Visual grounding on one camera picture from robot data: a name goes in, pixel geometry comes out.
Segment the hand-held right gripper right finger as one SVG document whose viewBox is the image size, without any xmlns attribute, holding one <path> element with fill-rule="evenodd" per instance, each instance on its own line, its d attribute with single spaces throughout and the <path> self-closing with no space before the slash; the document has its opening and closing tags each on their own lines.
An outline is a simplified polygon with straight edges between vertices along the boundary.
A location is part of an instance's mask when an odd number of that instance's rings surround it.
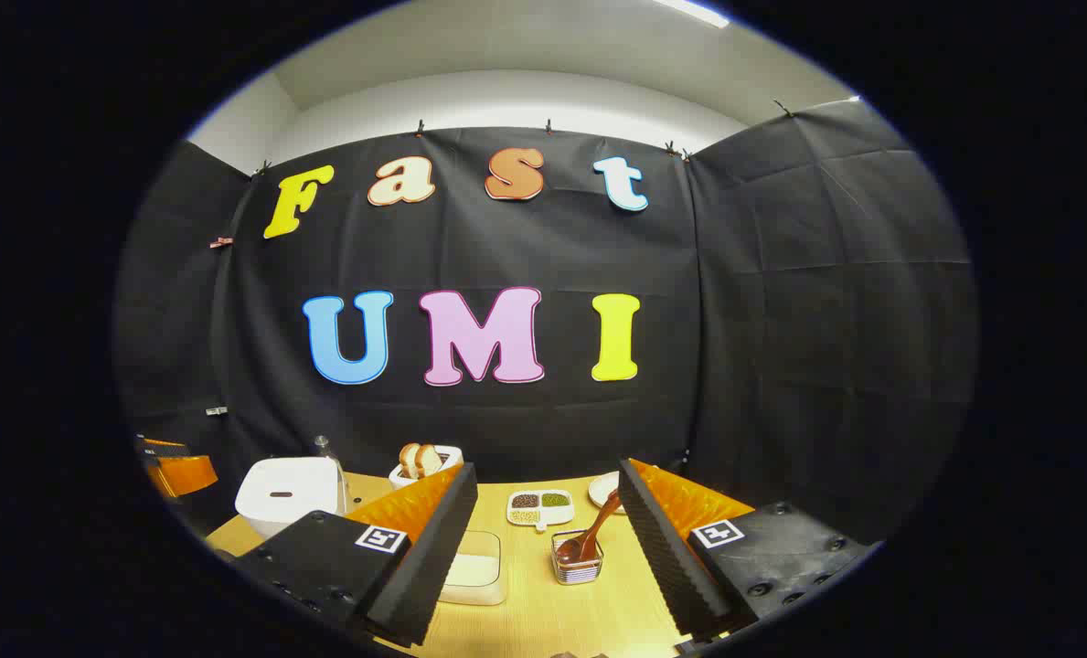
<svg viewBox="0 0 1087 658">
<path fill-rule="evenodd" d="M 635 459 L 619 495 L 678 632 L 710 641 L 776 621 L 877 551 L 794 502 L 752 507 Z"/>
</svg>

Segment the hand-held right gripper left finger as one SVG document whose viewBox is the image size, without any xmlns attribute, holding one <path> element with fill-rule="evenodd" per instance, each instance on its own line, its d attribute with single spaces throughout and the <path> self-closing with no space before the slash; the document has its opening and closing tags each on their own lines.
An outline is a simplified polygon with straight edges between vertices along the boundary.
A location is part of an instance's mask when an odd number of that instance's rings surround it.
<svg viewBox="0 0 1087 658">
<path fill-rule="evenodd" d="M 422 644 L 477 496 L 461 462 L 350 516 L 302 516 L 232 566 L 338 636 Z"/>
</svg>

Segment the clear container of rice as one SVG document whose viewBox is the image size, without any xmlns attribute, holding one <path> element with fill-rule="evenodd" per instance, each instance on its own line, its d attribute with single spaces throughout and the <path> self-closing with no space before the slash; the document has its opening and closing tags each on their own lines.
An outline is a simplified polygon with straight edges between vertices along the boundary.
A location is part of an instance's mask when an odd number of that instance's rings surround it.
<svg viewBox="0 0 1087 658">
<path fill-rule="evenodd" d="M 438 601 L 496 607 L 505 600 L 500 537 L 490 532 L 464 532 Z"/>
</svg>

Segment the dark wooden spoon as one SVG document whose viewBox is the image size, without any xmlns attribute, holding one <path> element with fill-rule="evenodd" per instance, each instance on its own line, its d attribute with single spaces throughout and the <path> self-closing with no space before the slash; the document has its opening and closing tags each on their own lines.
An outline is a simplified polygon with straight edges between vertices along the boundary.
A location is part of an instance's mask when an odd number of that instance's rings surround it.
<svg viewBox="0 0 1087 658">
<path fill-rule="evenodd" d="M 596 541 L 599 529 L 604 525 L 607 517 L 613 516 L 620 507 L 619 491 L 609 492 L 594 524 L 583 533 L 561 543 L 555 549 L 557 563 L 561 566 L 580 564 L 592 561 L 597 557 Z"/>
</svg>

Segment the metal wire chopstick holder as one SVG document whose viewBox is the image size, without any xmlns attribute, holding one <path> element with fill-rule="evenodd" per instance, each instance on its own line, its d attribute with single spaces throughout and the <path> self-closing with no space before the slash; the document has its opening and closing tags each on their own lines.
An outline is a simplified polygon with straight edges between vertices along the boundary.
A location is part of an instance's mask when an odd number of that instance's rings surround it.
<svg viewBox="0 0 1087 658">
<path fill-rule="evenodd" d="M 576 584 L 588 583 L 595 580 L 601 574 L 602 562 L 604 562 L 604 550 L 602 550 L 599 541 L 596 541 L 596 553 L 594 553 L 594 559 L 588 559 L 584 562 L 572 562 L 572 563 L 561 563 L 559 561 L 559 547 L 563 545 L 564 542 L 572 541 L 584 533 L 584 529 L 571 530 L 571 532 L 561 532 L 551 535 L 552 551 L 550 562 L 552 566 L 552 571 L 554 571 L 555 579 L 563 586 L 576 586 Z"/>
</svg>

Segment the white rice cooker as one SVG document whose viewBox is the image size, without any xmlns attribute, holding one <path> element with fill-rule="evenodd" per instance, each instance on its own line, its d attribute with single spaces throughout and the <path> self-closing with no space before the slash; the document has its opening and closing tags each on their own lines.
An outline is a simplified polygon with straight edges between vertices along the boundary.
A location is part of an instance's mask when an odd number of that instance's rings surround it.
<svg viewBox="0 0 1087 658">
<path fill-rule="evenodd" d="M 335 460 L 314 457 L 259 460 L 235 496 L 235 512 L 268 541 L 313 511 L 349 513 L 343 472 Z"/>
</svg>

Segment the white toaster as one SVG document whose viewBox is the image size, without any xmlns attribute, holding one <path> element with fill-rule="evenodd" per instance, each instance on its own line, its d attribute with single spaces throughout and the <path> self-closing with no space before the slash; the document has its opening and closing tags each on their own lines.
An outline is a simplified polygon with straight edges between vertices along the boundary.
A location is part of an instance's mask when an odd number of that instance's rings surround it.
<svg viewBox="0 0 1087 658">
<path fill-rule="evenodd" d="M 442 457 L 442 470 L 443 468 L 452 468 L 453 465 L 459 465 L 459 463 L 463 462 L 461 450 L 458 449 L 458 447 L 442 445 L 433 446 L 437 449 L 437 452 L 440 454 L 440 457 Z M 392 472 L 389 474 L 389 483 L 391 483 L 392 491 L 401 491 L 401 488 L 410 486 L 410 484 L 418 482 L 418 480 L 422 479 L 423 477 L 411 480 L 400 476 L 400 455 L 398 454 L 398 465 L 393 467 Z"/>
</svg>

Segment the white divided bean dish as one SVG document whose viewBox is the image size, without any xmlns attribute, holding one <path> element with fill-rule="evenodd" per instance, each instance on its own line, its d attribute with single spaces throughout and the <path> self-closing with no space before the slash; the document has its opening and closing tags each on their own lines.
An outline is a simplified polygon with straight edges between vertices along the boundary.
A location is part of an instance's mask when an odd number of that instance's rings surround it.
<svg viewBox="0 0 1087 658">
<path fill-rule="evenodd" d="M 511 525 L 535 527 L 544 532 L 564 525 L 575 517 L 575 504 L 569 491 L 518 491 L 508 496 L 507 521 Z"/>
</svg>

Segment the small glass bottle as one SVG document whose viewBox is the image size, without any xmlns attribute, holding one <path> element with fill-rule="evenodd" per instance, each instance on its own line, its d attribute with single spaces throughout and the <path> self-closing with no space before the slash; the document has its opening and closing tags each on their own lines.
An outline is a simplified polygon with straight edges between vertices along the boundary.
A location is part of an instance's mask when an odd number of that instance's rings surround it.
<svg viewBox="0 0 1087 658">
<path fill-rule="evenodd" d="M 316 438 L 314 438 L 314 446 L 316 447 L 320 457 L 330 460 L 330 462 L 336 467 L 336 475 L 339 487 L 337 513 L 338 516 L 347 516 L 352 509 L 352 497 L 349 492 L 349 482 L 343 475 L 342 463 L 337 458 L 337 455 L 332 450 L 330 440 L 327 440 L 326 436 L 316 436 Z"/>
</svg>

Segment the black backdrop cloth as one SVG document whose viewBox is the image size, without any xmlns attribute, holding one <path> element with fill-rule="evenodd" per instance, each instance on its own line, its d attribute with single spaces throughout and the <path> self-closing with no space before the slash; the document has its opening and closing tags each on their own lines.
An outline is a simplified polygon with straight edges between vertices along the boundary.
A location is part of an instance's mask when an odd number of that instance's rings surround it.
<svg viewBox="0 0 1087 658">
<path fill-rule="evenodd" d="M 226 516 L 253 463 L 326 436 L 375 475 L 459 447 L 486 483 L 632 457 L 866 543 L 935 482 L 977 351 L 954 212 L 864 101 L 686 161 L 468 126 L 245 176 L 184 144 L 112 325 L 132 429 L 209 455 Z"/>
</svg>

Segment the ceiling light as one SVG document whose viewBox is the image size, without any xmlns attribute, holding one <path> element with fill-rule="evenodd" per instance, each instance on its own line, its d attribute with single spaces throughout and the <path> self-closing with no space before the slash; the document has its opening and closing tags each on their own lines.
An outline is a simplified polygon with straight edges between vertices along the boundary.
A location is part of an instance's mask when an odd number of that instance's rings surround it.
<svg viewBox="0 0 1087 658">
<path fill-rule="evenodd" d="M 669 7 L 673 11 L 678 11 L 685 16 L 692 16 L 694 18 L 700 20 L 703 24 L 710 25 L 717 29 L 726 28 L 730 25 L 730 18 L 724 16 L 724 14 L 719 11 L 714 11 L 713 8 L 690 3 L 689 0 L 653 0 L 657 4 Z"/>
</svg>

